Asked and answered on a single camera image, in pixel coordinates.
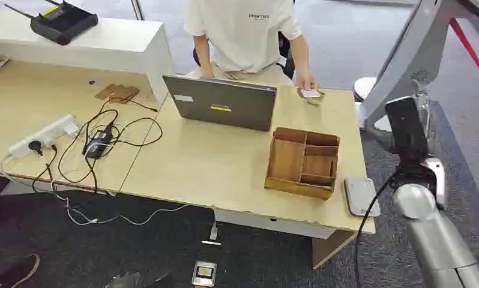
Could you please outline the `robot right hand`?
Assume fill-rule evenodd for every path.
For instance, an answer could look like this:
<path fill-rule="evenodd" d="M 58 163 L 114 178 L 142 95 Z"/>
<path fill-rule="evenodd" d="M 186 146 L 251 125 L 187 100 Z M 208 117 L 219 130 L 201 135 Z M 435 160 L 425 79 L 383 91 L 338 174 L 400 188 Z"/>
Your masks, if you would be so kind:
<path fill-rule="evenodd" d="M 423 162 L 429 149 L 415 100 L 410 96 L 393 99 L 386 103 L 385 112 L 401 162 Z"/>

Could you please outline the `person's left hand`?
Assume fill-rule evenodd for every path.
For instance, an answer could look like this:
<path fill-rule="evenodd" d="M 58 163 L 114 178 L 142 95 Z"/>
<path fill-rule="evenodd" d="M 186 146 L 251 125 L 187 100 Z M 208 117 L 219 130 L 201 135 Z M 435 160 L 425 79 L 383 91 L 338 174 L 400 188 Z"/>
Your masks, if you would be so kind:
<path fill-rule="evenodd" d="M 298 93 L 302 98 L 319 98 L 319 85 L 311 74 L 296 74 L 294 82 L 298 87 Z"/>

